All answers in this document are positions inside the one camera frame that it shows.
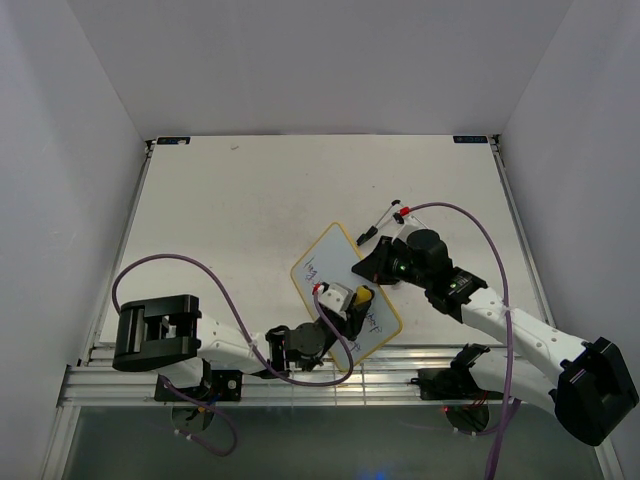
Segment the blue corner label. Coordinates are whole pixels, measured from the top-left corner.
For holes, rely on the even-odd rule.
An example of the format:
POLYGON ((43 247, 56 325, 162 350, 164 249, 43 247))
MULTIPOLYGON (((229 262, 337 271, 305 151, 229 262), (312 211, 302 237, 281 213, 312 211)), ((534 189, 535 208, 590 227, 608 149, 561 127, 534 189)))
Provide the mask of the blue corner label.
POLYGON ((455 144, 488 144, 489 140, 484 135, 454 135, 455 144))
POLYGON ((189 145, 191 142, 190 137, 158 137, 156 140, 157 145, 189 145))

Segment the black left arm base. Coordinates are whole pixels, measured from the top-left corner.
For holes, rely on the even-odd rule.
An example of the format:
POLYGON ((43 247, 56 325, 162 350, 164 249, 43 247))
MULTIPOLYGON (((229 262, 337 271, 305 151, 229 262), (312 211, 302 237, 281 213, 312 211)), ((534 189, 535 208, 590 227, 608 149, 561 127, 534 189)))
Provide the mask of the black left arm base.
POLYGON ((162 372, 183 395, 203 402, 241 400, 243 373, 239 370, 162 372))

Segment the yellow bone-shaped eraser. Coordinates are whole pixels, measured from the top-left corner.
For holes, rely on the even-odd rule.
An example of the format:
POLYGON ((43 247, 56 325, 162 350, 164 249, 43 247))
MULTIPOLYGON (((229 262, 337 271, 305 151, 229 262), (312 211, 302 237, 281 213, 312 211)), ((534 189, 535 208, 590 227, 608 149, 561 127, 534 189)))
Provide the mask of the yellow bone-shaped eraser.
POLYGON ((370 303, 374 297, 375 292, 373 290, 366 285, 360 285, 356 288, 352 304, 354 307, 359 307, 360 305, 370 303))

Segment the blue left corner label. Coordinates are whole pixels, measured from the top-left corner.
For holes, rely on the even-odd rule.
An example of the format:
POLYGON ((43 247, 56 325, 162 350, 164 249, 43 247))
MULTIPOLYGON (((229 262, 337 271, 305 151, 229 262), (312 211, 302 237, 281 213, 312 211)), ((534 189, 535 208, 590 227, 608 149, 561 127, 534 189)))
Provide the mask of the blue left corner label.
POLYGON ((156 140, 157 145, 189 145, 191 142, 190 137, 158 137, 156 140))

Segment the blue right corner label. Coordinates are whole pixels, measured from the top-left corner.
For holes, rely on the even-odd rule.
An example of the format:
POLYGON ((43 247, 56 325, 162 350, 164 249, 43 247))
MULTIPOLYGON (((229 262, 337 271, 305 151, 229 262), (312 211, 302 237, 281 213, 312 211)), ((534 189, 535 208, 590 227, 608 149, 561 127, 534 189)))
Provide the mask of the blue right corner label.
POLYGON ((488 144, 489 140, 484 135, 454 135, 455 144, 488 144))

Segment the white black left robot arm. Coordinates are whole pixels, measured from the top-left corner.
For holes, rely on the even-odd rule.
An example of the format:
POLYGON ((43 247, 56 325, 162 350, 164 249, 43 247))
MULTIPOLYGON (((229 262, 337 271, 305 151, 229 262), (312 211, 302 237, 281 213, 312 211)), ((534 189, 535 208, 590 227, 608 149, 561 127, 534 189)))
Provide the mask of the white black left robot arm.
POLYGON ((239 328, 202 314, 193 295, 128 302, 121 307, 112 366, 154 371, 194 400, 210 392, 210 370, 260 378, 271 378, 273 371, 288 375, 291 367, 309 372, 339 337, 357 338, 374 298, 364 286, 341 292, 332 285, 319 295, 322 314, 315 321, 294 329, 278 326, 250 340, 239 328))

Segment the aluminium frame rail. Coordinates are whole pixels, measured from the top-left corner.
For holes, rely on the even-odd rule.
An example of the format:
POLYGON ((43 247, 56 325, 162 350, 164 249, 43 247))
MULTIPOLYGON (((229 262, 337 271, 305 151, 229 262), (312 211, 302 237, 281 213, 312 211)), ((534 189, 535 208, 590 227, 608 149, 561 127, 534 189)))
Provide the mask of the aluminium frame rail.
MULTIPOLYGON (((460 345, 386 346, 360 363, 346 382, 334 387, 301 387, 281 380, 245 375, 241 399, 220 407, 356 407, 414 406, 423 401, 410 383, 417 371, 449 366, 460 345)), ((59 393, 59 407, 155 406, 157 375, 124 373, 111 368, 113 351, 98 348, 86 366, 69 367, 59 393)))

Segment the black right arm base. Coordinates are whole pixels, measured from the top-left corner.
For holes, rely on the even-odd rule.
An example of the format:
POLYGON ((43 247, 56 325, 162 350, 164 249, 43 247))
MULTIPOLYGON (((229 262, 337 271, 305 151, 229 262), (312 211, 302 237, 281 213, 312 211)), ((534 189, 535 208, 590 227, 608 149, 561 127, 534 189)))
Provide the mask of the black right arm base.
POLYGON ((419 369, 410 384, 419 388, 422 400, 477 400, 484 396, 468 369, 419 369))

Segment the yellow framed whiteboard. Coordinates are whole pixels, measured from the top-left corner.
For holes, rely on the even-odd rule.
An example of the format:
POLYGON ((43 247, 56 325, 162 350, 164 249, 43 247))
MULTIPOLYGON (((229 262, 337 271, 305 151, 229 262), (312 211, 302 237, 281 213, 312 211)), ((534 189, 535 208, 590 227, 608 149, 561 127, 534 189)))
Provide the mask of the yellow framed whiteboard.
POLYGON ((346 346, 335 343, 329 354, 341 371, 348 369, 347 352, 354 364, 380 349, 402 331, 402 320, 386 293, 377 285, 355 275, 351 267, 361 255, 344 227, 330 224, 291 269, 291 279, 314 319, 318 311, 314 293, 324 285, 319 303, 327 314, 334 313, 342 321, 350 314, 351 306, 366 306, 367 312, 356 322, 357 334, 344 332, 346 346))

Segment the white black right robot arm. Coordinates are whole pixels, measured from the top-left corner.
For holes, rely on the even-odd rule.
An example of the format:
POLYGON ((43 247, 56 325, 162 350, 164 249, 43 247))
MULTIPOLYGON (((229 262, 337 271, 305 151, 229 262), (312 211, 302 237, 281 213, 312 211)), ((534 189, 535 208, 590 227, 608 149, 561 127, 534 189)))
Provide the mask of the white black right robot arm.
POLYGON ((405 240, 384 236, 351 270, 377 285, 405 282, 423 289, 437 311, 512 345, 527 361, 516 369, 485 352, 459 354, 463 364, 451 366, 451 382, 464 397, 481 390, 510 393, 553 413, 590 446, 600 445, 639 403, 617 345, 603 337, 588 342, 508 309, 484 280, 454 266, 432 230, 415 230, 405 240))

